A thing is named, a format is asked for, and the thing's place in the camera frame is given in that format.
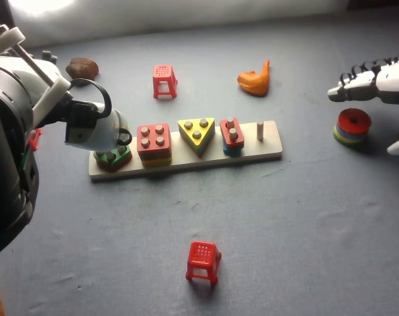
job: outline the robotic hand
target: robotic hand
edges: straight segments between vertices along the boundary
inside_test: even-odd
[[[31,58],[20,46],[23,40],[18,28],[0,25],[0,55],[8,50],[15,55],[0,56],[0,251],[33,215],[39,175],[28,138],[34,128],[65,122],[65,143],[94,151],[132,141],[103,87],[86,79],[68,82],[50,61]],[[81,82],[93,84],[104,105],[72,100],[69,90]]]
[[[354,65],[350,73],[340,76],[337,87],[327,94],[334,102],[366,101],[379,97],[384,103],[399,104],[399,56]],[[399,140],[387,151],[399,155]]]

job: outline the white curtain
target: white curtain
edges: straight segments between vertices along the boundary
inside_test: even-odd
[[[345,10],[348,0],[9,0],[24,46]]]

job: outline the red ring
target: red ring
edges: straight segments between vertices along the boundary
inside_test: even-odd
[[[362,110],[346,109],[339,114],[337,124],[344,133],[362,136],[368,133],[371,118]]]

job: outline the wooden base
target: wooden base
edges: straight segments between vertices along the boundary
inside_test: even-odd
[[[223,137],[220,128],[199,158],[188,144],[180,137],[179,131],[172,132],[172,162],[161,167],[144,167],[136,150],[136,137],[129,145],[132,152],[130,162],[115,172],[105,171],[97,165],[93,152],[90,152],[88,174],[92,180],[147,176],[157,173],[171,173],[183,170],[194,170],[200,167],[215,167],[233,164],[250,163],[280,158],[282,154],[281,140],[276,123],[273,120],[264,122],[264,139],[257,140],[257,123],[240,124],[245,138],[245,147],[240,157],[229,157],[223,153]]]

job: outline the red rectangular block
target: red rectangular block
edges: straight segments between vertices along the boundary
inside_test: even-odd
[[[220,121],[221,134],[222,134],[223,139],[228,148],[236,148],[236,147],[240,147],[240,146],[243,147],[245,144],[245,139],[244,139],[244,135],[240,129],[238,119],[236,117],[234,117],[233,122],[234,122],[233,128],[236,129],[236,133],[237,133],[238,137],[235,140],[230,139],[230,137],[229,137],[230,129],[227,127],[227,120]]]
[[[136,129],[136,141],[136,149],[140,155],[171,151],[169,125],[167,123],[141,125]]]

